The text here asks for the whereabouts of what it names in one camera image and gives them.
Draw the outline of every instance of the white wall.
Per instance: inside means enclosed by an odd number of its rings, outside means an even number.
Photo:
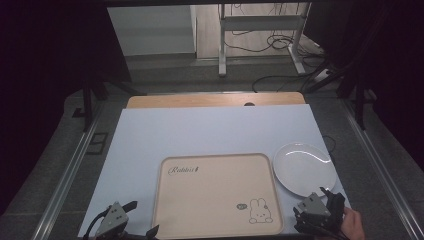
[[[124,56],[195,52],[194,11],[190,6],[120,7],[108,11]]]

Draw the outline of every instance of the table leg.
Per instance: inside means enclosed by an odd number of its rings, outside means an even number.
[[[220,45],[219,45],[219,76],[225,77],[227,74],[227,66],[226,66],[226,48],[225,48],[225,4],[220,4],[221,8],[221,16],[219,17],[219,21],[221,24],[221,35],[220,35]]]
[[[300,37],[303,33],[303,28],[305,27],[306,19],[308,17],[308,11],[309,7],[311,6],[311,3],[306,3],[305,8],[303,9],[302,13],[300,14],[299,23],[297,26],[296,33],[294,35],[293,44],[290,44],[288,47],[290,56],[293,60],[294,66],[296,67],[296,71],[299,75],[305,74],[305,68],[303,67],[302,61],[299,59],[297,54],[297,48],[299,47],[299,41]]]

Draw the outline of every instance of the black curtain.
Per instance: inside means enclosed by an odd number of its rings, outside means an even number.
[[[100,3],[1,2],[0,32],[3,213],[48,144],[66,97],[82,88],[83,77],[96,79],[102,72],[130,81],[130,75]]]

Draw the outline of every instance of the transparent plate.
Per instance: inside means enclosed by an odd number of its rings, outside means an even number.
[[[291,192],[307,197],[312,192],[324,193],[320,187],[331,190],[337,178],[336,169],[328,154],[304,144],[291,143],[278,150],[273,160],[278,180]]]

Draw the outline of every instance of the metal stand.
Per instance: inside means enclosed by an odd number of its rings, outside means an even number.
[[[81,114],[82,116],[85,117],[84,132],[87,131],[93,119],[92,105],[91,105],[91,92],[93,92],[96,99],[100,101],[106,100],[109,95],[103,82],[109,82],[115,87],[127,92],[131,96],[146,96],[147,95],[147,93],[139,92],[131,87],[126,86],[122,82],[114,80],[112,77],[103,73],[97,73],[97,75],[95,76],[85,76],[82,81],[83,83],[82,90],[83,90],[83,98],[84,98],[84,113]]]
[[[308,11],[311,3],[306,3],[305,8],[300,15],[284,16],[225,16],[225,4],[221,4],[221,40],[219,47],[219,76],[224,77],[227,74],[226,66],[226,31],[272,31],[272,30],[295,30],[296,34],[293,44],[288,47],[290,56],[299,75],[305,74],[305,68],[302,61],[299,60],[297,48],[300,37],[308,17]]]

